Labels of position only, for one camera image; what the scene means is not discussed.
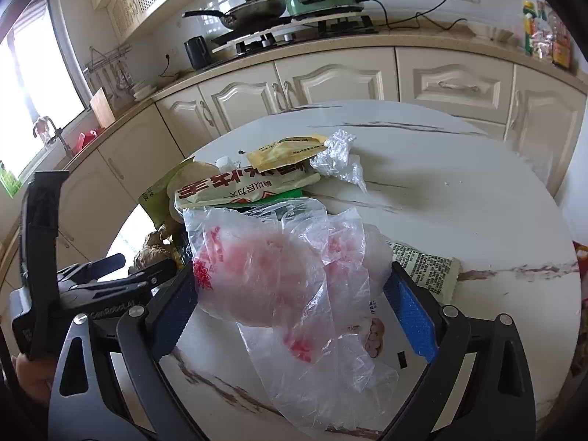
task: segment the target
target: power cord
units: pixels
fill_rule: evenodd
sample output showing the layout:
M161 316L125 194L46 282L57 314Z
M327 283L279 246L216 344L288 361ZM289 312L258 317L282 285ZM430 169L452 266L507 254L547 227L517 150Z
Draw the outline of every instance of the power cord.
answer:
M424 11L424 12L417 11L415 13L415 15L414 16L411 16L410 18L405 18L404 20L392 21L392 23L390 23L388 21L388 13L387 13L386 8L384 7L384 5L382 4L381 1L379 1L379 0L355 0L355 1L358 2L358 3L362 2L362 1L375 1L378 5L380 5L381 6L381 9L384 11L384 18L386 20L386 23L384 23L383 25L378 25L378 26L386 26L389 30L402 30L402 29L418 30L418 29L420 29L420 21L419 21L419 17L420 16L422 16L423 18L425 18L426 20L430 21L435 26L437 26L438 28L441 28L444 31L449 31L451 28L453 28L460 21L467 21L466 18L458 18L450 26L448 26L447 28L445 28L445 26L439 25L439 23L437 23L436 21L433 21L433 20L431 20L431 18L427 17L427 15L430 12L435 11L437 8L439 8L447 0L443 0L441 3L439 3L437 6L434 6L430 10L427 10L427 11ZM397 25L398 23L406 23L407 21L411 21L411 20L414 20L416 22L416 26L395 26L395 27L392 27L392 25Z
M166 58L166 60L168 61L168 65L165 67L165 69L163 70L163 72L162 72L162 73L159 75L159 77L160 77L160 78L163 78L163 77L165 77L165 72L166 72L166 71L168 70L168 68L169 68L169 55L168 55L168 54L166 54L166 55L165 55L165 58Z

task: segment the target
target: blue gripper pad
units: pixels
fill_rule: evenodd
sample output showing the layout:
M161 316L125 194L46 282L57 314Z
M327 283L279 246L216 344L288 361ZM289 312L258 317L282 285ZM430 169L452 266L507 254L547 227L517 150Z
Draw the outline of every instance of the blue gripper pad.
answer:
M434 324L416 295L408 288L407 282L394 269L384 285L384 295L414 352L423 356L427 363L431 363L439 351Z
M187 269L181 271L178 277L184 278L182 285L154 325L151 356L156 362L162 356L171 353L198 304L192 264L190 263Z

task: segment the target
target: wooden cutting board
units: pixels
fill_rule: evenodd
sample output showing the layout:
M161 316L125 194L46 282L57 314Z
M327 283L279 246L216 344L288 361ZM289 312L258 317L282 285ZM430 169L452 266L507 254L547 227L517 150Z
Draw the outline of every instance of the wooden cutting board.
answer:
M90 107L98 119L98 123L102 128L107 128L114 121L116 117L110 103L108 102L106 94L104 94L104 88L100 88L96 91L96 94L90 99Z

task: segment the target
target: frying pan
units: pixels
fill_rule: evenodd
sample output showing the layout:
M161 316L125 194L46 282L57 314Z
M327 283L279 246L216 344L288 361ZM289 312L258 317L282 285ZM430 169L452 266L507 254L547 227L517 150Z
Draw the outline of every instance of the frying pan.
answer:
M239 30L252 23L280 17L286 11L286 0L245 0L226 13L218 10L186 11L182 17L216 16L225 28Z

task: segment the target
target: round table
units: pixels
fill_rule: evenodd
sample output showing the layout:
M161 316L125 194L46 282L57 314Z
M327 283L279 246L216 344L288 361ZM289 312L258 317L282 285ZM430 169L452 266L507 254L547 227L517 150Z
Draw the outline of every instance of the round table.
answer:
M504 312L514 318L533 380L537 419L546 416L576 345L580 277L559 209L517 154L439 111L387 101L335 101L251 122L194 156L209 163L230 156L248 165L240 151L287 136L328 136L339 128L357 135L354 153L361 157L369 193L322 179L307 187L310 196L330 213L356 206L364 222L390 239L459 259L452 304L470 317L494 319ZM389 421L425 365L402 334L397 348L407 353L408 367L399 369L398 404ZM467 356L436 427L451 422L472 364L473 356ZM161 367L212 441L306 439L271 405L235 323L196 310ZM130 387L124 377L121 384L123 391ZM362 426L338 436L376 439L381 428Z

